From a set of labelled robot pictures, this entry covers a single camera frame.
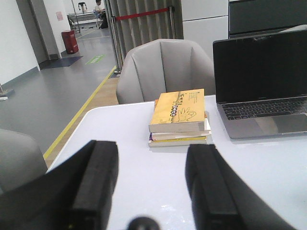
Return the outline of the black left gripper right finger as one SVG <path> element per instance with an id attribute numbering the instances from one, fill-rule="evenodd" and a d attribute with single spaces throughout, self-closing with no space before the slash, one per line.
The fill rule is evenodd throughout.
<path id="1" fill-rule="evenodd" d="M 185 178 L 198 230 L 292 230 L 233 171 L 215 145 L 193 144 Z"/>

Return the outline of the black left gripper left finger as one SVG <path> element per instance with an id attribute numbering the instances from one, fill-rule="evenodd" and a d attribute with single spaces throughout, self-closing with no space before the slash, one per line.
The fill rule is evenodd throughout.
<path id="1" fill-rule="evenodd" d="M 118 147 L 89 141 L 45 175 L 0 197 L 3 230 L 104 230 L 118 177 Z"/>

